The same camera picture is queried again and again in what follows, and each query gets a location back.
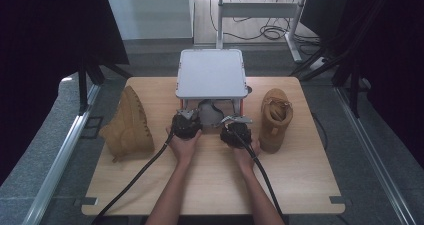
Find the tan suede boot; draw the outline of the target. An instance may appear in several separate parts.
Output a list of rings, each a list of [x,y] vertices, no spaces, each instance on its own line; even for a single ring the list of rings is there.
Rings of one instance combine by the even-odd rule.
[[[147,124],[144,107],[134,89],[126,86],[112,120],[100,129],[113,162],[133,153],[151,153],[154,141]]]
[[[261,105],[259,141],[262,150],[276,153],[281,148],[292,118],[292,103],[285,92],[278,88],[269,90]]]

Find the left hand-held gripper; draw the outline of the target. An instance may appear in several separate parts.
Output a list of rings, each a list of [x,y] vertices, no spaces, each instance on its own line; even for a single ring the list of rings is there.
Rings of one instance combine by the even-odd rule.
[[[202,129],[197,109],[179,109],[174,115],[171,124],[173,133],[181,139],[191,139]]]

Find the aluminium rail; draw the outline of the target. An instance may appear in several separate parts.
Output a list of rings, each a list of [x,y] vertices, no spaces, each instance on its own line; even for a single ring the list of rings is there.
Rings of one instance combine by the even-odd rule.
[[[85,112],[78,115],[69,129],[62,146],[53,161],[34,201],[25,216],[22,225],[39,225],[48,205],[54,195],[54,192],[61,180],[65,168],[73,154],[77,141],[85,127],[85,124],[91,114],[94,102],[101,90],[100,85],[92,85],[88,93],[88,107]]]
[[[369,137],[366,129],[364,128],[361,120],[355,116],[349,106],[348,96],[341,88],[335,88],[336,93],[342,108],[357,136],[364,153],[369,160],[379,183],[381,184],[386,197],[388,198],[396,216],[398,217],[401,225],[417,225],[417,222],[409,209],[404,196],[400,189],[395,184],[391,175],[389,174],[386,166],[384,165],[381,157],[374,147],[374,143]]]

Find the white cabinet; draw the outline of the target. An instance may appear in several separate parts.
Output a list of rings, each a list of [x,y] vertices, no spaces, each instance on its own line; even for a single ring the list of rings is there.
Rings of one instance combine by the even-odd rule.
[[[193,37],[193,0],[108,0],[123,40]]]

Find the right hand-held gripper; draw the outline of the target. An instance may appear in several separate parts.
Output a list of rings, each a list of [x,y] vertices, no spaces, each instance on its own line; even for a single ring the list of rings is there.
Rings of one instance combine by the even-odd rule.
[[[245,148],[252,142],[251,130],[247,127],[252,120],[245,116],[232,116],[232,121],[223,124],[220,139],[230,147]]]

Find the black stand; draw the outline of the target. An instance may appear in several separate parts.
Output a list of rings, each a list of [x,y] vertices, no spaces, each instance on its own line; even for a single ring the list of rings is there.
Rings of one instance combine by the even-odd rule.
[[[89,77],[91,82],[96,86],[101,86],[105,81],[105,77],[99,65],[96,65],[94,62],[82,62],[79,65],[78,83],[80,97],[80,115],[83,115],[88,110],[87,77]]]
[[[323,55],[327,51],[326,47],[321,47],[310,58],[303,62],[299,68],[296,68],[291,75],[296,76],[300,81],[309,81],[338,65],[332,77],[332,84],[335,87],[341,87],[347,80],[350,80],[349,108],[356,117],[359,117],[357,99],[359,93],[360,67],[357,63],[356,56],[385,2],[386,0],[371,0],[366,5],[365,11],[361,12],[358,18],[348,27],[348,30],[341,34],[343,39],[346,39],[347,36],[351,36],[352,39],[339,55],[330,58],[319,68],[302,75],[302,72],[310,68],[312,63],[318,59],[319,55]]]

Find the person's right hand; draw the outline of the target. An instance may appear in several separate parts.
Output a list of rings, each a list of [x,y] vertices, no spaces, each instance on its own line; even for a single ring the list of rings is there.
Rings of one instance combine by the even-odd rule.
[[[260,143],[258,140],[253,140],[251,143],[251,150],[254,152],[254,155],[259,155],[261,152]],[[250,153],[245,149],[233,148],[232,149],[234,159],[242,172],[252,172],[254,167],[254,160],[251,157]]]

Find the person's left hand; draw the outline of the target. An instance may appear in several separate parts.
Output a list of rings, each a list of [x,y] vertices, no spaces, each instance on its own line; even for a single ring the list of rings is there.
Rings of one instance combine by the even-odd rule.
[[[191,139],[184,140],[179,137],[173,137],[168,143],[178,164],[190,164],[196,151],[196,143],[201,137],[202,131],[198,130]]]

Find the grey shoe rack orange legs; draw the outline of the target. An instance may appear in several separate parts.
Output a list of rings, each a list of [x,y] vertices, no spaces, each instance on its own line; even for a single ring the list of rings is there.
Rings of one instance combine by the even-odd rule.
[[[197,109],[212,100],[226,116],[244,116],[249,94],[242,52],[237,49],[186,49],[181,52],[176,82],[180,109]]]

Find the grey metal desk frame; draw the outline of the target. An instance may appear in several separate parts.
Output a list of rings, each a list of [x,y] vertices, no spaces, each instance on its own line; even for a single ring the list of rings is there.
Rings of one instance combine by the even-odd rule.
[[[216,47],[223,48],[223,18],[224,17],[251,17],[251,18],[290,18],[290,28],[284,38],[296,63],[302,61],[299,49],[295,45],[295,32],[300,21],[306,0],[297,3],[224,3],[218,0],[218,24]]]

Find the dark curtain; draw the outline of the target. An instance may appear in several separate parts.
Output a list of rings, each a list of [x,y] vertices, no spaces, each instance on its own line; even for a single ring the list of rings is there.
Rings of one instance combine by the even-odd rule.
[[[347,0],[339,33],[371,0]],[[377,113],[424,168],[424,0],[386,0],[357,53]]]
[[[0,185],[50,112],[62,78],[127,62],[108,0],[0,0]]]

